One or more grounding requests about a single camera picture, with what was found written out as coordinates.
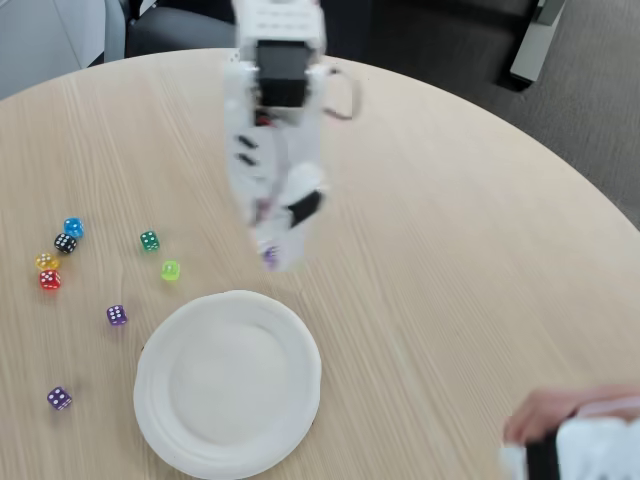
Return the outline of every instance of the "green die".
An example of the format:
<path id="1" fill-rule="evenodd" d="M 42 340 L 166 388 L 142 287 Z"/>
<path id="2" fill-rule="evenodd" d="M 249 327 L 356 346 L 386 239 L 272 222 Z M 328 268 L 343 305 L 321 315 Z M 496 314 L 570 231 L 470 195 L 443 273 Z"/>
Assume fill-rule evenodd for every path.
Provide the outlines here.
<path id="1" fill-rule="evenodd" d="M 167 282 L 175 282 L 180 278 L 180 264 L 174 260 L 167 260 L 162 265 L 162 273 L 160 275 Z"/>
<path id="2" fill-rule="evenodd" d="M 144 248 L 147 252 L 160 248 L 158 236 L 153 230 L 149 230 L 148 232 L 144 232 L 142 235 L 140 235 L 140 241 L 142 242 L 142 248 Z"/>

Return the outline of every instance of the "red die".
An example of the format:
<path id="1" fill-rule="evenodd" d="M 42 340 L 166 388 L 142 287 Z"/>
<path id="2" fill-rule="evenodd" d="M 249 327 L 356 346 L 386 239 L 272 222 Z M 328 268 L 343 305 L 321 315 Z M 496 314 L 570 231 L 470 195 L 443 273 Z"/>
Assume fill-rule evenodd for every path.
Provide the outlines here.
<path id="1" fill-rule="evenodd" d="M 60 286 L 60 275 L 55 270 L 40 272 L 40 286 L 47 290 L 55 290 Z"/>

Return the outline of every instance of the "black die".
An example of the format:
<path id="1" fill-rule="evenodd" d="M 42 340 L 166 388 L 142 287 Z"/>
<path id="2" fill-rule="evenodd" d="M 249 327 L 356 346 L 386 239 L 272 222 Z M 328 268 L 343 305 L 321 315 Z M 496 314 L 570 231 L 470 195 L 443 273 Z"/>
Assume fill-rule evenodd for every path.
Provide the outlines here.
<path id="1" fill-rule="evenodd" d="M 61 233 L 56 237 L 54 246 L 62 253 L 71 253 L 76 249 L 76 239 L 66 233 Z"/>

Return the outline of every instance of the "human hand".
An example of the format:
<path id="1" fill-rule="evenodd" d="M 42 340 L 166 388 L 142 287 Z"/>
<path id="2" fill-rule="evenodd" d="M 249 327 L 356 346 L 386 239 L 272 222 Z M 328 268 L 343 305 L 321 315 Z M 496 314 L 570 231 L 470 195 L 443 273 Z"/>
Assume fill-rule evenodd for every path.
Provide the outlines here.
<path id="1" fill-rule="evenodd" d="M 626 385 L 606 385 L 584 390 L 534 390 L 507 420 L 503 440 L 517 445 L 541 440 L 583 405 L 634 396 L 640 397 L 640 388 Z"/>

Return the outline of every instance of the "white paper plate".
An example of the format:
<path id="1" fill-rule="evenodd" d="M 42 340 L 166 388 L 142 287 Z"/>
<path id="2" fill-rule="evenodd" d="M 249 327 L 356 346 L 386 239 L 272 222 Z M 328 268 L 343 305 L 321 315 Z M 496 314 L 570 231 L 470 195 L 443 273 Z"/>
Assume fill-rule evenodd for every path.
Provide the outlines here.
<path id="1" fill-rule="evenodd" d="M 140 356 L 133 391 L 151 448 L 209 480 L 257 475 L 302 441 L 320 403 L 318 347 L 300 318 L 263 295 L 194 300 Z"/>

